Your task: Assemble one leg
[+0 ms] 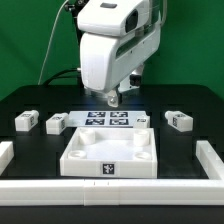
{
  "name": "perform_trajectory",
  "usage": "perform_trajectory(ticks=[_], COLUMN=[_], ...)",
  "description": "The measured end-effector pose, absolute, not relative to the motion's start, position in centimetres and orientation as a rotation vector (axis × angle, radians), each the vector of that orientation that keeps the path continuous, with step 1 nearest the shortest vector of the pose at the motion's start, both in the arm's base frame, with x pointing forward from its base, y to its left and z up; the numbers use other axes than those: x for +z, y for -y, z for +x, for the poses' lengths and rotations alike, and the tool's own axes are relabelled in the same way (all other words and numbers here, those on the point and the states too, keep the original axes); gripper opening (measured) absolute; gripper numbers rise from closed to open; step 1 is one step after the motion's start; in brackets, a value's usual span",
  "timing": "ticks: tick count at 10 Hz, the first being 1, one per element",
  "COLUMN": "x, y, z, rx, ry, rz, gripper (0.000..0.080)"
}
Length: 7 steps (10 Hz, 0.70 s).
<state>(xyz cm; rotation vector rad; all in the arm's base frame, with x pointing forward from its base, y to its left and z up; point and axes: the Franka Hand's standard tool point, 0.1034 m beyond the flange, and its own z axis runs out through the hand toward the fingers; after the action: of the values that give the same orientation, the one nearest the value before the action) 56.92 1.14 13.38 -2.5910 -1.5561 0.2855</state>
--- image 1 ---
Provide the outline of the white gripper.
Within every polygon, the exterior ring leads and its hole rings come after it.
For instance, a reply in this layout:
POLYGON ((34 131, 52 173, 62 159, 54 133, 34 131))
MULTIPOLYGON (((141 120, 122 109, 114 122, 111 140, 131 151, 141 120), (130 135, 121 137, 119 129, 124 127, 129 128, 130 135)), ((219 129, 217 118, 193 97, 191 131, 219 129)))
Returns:
POLYGON ((124 37, 85 33, 80 45, 84 86, 96 92, 109 92, 108 105, 117 107, 118 94, 112 89, 157 51, 160 31, 159 27, 155 27, 142 36, 131 32, 124 37))

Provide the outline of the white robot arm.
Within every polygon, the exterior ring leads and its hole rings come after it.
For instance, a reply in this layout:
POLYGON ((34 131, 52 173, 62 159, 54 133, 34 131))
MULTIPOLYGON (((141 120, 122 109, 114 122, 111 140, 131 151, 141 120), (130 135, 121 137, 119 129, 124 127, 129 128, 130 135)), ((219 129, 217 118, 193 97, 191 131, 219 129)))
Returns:
POLYGON ((89 0, 78 14, 81 77, 89 92, 119 105, 127 79, 142 72, 143 63, 160 44, 159 0, 89 0))

